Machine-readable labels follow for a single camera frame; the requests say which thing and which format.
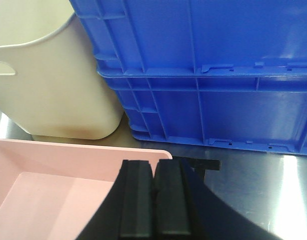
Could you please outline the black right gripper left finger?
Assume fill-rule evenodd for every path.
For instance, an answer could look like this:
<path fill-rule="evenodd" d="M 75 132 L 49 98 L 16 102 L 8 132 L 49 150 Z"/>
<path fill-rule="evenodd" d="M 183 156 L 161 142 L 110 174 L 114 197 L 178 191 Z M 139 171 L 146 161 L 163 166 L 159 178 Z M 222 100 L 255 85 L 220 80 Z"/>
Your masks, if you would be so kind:
<path fill-rule="evenodd" d="M 147 160 L 123 160 L 109 193 L 79 240 L 151 240 L 153 173 Z"/>

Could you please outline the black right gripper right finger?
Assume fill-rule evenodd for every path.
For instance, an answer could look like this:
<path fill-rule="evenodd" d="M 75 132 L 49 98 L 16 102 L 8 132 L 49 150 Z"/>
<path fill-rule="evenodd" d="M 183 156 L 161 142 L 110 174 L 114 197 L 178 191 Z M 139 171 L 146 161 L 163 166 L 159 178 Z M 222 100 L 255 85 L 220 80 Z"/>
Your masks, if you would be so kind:
<path fill-rule="evenodd" d="M 158 240 L 277 240 L 217 197 L 185 159 L 161 159 L 155 169 Z"/>

